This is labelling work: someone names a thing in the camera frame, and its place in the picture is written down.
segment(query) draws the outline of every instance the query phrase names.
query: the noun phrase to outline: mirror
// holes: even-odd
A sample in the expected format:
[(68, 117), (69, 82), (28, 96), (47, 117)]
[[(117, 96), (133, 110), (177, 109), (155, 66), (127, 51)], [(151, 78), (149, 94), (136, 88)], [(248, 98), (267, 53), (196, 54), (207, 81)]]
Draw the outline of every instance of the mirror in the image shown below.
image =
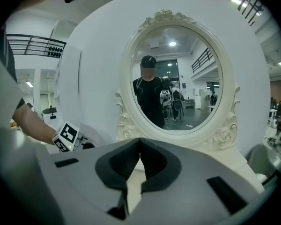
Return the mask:
[(177, 25), (149, 32), (132, 57), (135, 102), (164, 130), (192, 130), (211, 118), (220, 102), (221, 68), (198, 33)]

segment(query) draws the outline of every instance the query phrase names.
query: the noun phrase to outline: man in black shirt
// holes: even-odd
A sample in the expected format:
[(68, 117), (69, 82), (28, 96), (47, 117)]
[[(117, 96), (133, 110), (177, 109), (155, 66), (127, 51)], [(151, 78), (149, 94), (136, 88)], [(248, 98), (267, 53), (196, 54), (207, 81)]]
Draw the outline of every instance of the man in black shirt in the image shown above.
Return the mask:
[[(22, 0), (16, 11), (36, 5), (44, 0)], [(3, 25), (0, 29), (0, 59), (16, 81), (15, 75), (15, 60), (11, 46), (6, 38), (6, 29)], [(13, 120), (31, 137), (54, 145), (52, 138), (55, 135), (55, 130), (45, 124), (24, 102), (23, 99), (19, 102), (17, 109), (14, 112)]]
[(141, 110), (156, 126), (163, 128), (164, 118), (160, 93), (163, 90), (163, 79), (155, 77), (156, 59), (145, 56), (141, 60), (141, 77), (133, 81), (134, 93)]

